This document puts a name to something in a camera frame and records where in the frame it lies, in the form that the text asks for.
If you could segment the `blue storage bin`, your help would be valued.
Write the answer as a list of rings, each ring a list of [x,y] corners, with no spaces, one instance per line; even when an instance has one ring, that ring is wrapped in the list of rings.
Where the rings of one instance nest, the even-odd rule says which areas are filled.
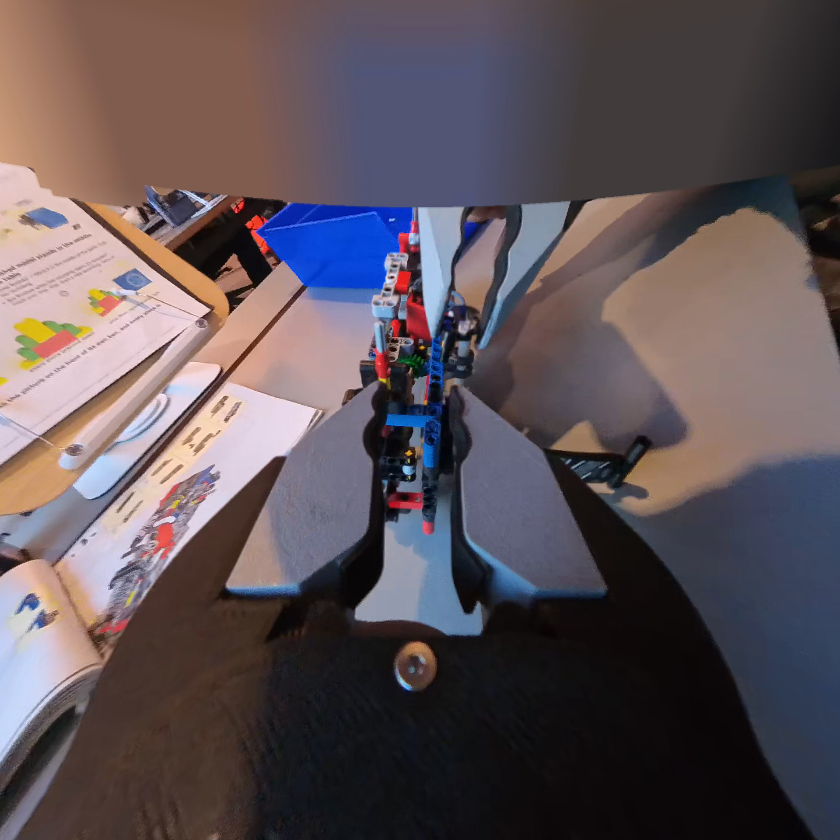
[[[373,289],[412,220],[409,206],[289,203],[257,235],[307,287]]]

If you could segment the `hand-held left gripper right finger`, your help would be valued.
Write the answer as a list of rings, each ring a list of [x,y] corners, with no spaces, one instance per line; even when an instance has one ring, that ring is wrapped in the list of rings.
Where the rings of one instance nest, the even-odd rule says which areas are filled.
[[[449,394],[448,420],[451,574],[463,612],[606,597],[543,451],[462,386]]]

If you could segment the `clipboard with printed sheet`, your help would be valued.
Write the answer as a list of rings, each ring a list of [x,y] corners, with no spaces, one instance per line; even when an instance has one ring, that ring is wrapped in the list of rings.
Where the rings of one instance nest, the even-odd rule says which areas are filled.
[[[69,489],[227,315],[211,280],[105,206],[2,164],[2,515]]]

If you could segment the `open instruction booklet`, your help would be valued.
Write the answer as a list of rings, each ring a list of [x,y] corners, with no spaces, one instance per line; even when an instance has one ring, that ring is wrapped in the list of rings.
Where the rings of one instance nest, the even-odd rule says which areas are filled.
[[[85,705],[119,636],[184,548],[322,416],[228,384],[55,563],[1,578],[1,785]]]

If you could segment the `white flat stand base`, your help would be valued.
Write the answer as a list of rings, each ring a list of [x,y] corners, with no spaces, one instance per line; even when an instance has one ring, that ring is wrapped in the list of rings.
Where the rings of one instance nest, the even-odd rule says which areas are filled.
[[[219,364],[192,361],[148,404],[74,483],[88,500],[116,486],[221,375]]]

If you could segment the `black curved toy panel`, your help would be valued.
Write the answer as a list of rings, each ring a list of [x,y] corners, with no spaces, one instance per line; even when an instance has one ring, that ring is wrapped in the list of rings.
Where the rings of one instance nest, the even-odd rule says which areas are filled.
[[[652,445],[649,437],[636,436],[624,453],[579,451],[568,449],[544,449],[551,464],[565,464],[583,482],[605,484],[612,489],[620,488],[627,476],[634,470]]]

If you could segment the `cluttered background worktable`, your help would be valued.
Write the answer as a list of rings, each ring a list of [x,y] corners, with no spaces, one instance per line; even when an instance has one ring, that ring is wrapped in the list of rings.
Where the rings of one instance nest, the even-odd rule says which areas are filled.
[[[249,224],[266,221],[285,207],[280,200],[245,196],[236,201],[226,196],[198,221],[174,228],[164,246],[211,280],[234,256],[250,284],[258,287],[272,266]]]

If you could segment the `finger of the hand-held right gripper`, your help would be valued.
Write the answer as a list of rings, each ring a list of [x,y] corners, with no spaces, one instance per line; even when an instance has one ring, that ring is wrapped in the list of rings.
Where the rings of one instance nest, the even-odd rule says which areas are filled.
[[[455,289],[455,268],[466,247],[469,206],[417,209],[423,305],[429,335],[443,328]]]
[[[480,314],[478,349],[508,319],[551,257],[570,222],[571,202],[504,206],[505,222]]]

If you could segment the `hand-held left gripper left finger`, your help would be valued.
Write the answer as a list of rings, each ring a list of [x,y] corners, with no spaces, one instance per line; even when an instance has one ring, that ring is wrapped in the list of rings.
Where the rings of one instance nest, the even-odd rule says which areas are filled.
[[[372,384],[307,431],[286,457],[227,591],[357,607],[384,566],[379,447],[385,388]]]

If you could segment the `toy brick car chassis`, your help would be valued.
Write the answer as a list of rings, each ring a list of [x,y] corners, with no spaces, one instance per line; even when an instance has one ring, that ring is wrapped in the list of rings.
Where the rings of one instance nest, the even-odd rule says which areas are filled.
[[[386,255],[385,280],[371,300],[373,337],[360,362],[363,387],[387,388],[379,466],[385,519],[419,511],[426,535],[435,531],[438,483],[449,472],[447,386],[471,375],[479,314],[456,290],[448,294],[441,330],[427,325],[421,272],[419,210],[398,249]]]

